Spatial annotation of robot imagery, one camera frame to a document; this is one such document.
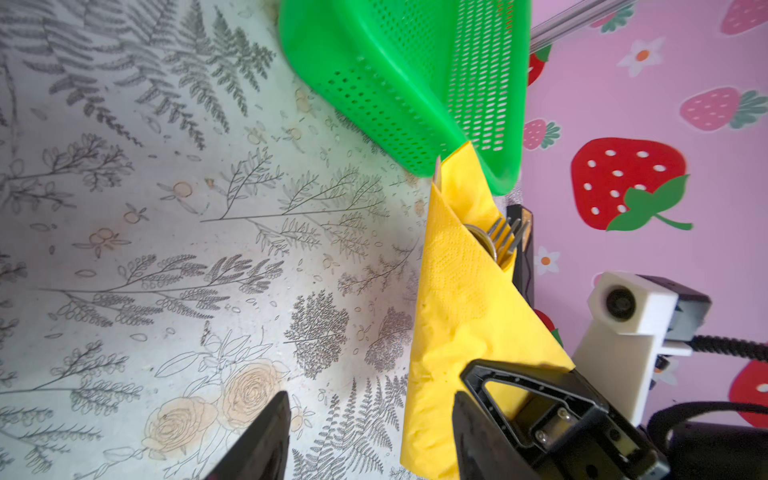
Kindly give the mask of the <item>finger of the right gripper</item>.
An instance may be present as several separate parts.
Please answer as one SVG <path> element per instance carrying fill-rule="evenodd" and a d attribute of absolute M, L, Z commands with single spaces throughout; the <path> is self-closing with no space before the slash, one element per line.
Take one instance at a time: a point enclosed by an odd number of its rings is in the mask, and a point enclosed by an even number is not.
<path fill-rule="evenodd" d="M 539 479 L 664 479 L 664 455 L 576 371 L 476 359 L 466 392 Z"/>

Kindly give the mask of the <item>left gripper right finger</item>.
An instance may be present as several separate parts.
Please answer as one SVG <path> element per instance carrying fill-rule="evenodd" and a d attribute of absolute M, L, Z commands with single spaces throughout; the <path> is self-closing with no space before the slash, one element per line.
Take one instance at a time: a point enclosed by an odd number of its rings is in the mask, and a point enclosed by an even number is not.
<path fill-rule="evenodd" d="M 452 425 L 461 480 L 539 479 L 466 392 L 455 394 Z"/>

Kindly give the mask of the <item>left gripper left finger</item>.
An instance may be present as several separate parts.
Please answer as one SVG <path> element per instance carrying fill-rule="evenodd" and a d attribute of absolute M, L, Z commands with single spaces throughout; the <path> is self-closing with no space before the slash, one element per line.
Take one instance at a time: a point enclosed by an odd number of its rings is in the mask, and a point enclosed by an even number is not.
<path fill-rule="evenodd" d="M 290 439 L 290 402 L 279 391 L 206 480 L 282 480 Z"/>

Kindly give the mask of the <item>yellow paper napkin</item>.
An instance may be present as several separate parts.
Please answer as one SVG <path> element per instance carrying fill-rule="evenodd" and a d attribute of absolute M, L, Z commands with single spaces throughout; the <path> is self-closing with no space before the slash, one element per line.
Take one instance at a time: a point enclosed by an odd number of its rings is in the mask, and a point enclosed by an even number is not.
<path fill-rule="evenodd" d="M 459 476 L 452 411 L 469 362 L 574 367 L 513 285 L 512 265 L 498 265 L 468 230 L 501 217 L 465 143 L 443 161 L 428 208 L 400 455 L 419 477 Z"/>

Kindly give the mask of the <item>black handled fork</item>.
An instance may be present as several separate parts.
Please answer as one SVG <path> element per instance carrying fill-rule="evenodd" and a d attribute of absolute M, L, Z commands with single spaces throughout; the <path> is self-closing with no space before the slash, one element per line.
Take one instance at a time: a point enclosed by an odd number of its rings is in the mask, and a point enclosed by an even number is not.
<path fill-rule="evenodd" d="M 487 235 L 491 241 L 493 258 L 496 263 L 503 266 L 507 259 L 522 243 L 523 237 L 529 229 L 530 222 L 516 219 L 509 222 L 510 218 L 497 219 Z"/>

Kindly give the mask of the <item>green plastic basket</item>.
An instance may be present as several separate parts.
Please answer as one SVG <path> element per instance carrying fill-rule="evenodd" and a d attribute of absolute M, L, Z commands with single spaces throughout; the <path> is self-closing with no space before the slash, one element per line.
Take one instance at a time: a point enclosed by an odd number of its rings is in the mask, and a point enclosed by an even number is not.
<path fill-rule="evenodd" d="M 515 187 L 528 1 L 290 0 L 278 30 L 301 80 L 411 174 L 471 143 L 491 192 Z"/>

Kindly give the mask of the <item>black handled spoon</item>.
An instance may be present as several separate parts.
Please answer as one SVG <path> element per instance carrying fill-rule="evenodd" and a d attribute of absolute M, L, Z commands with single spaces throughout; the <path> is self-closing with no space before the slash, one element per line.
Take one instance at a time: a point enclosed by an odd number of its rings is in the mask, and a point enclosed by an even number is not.
<path fill-rule="evenodd" d="M 498 260 L 498 255 L 495 245 L 489 234 L 485 230 L 475 225 L 465 224 L 464 227 L 479 243 L 483 250 L 492 258 L 492 260 L 496 262 Z"/>

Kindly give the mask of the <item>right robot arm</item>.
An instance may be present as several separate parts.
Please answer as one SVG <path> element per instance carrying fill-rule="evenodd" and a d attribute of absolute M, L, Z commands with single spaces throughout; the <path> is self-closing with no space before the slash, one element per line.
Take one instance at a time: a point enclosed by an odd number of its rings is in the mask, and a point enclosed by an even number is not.
<path fill-rule="evenodd" d="M 765 361 L 764 345 L 695 336 L 621 337 L 593 330 L 575 368 L 476 359 L 462 372 L 452 423 L 464 479 L 763 479 L 767 431 L 704 421 L 763 416 L 754 402 L 687 402 L 643 415 L 654 370 L 672 355 L 707 352 Z"/>

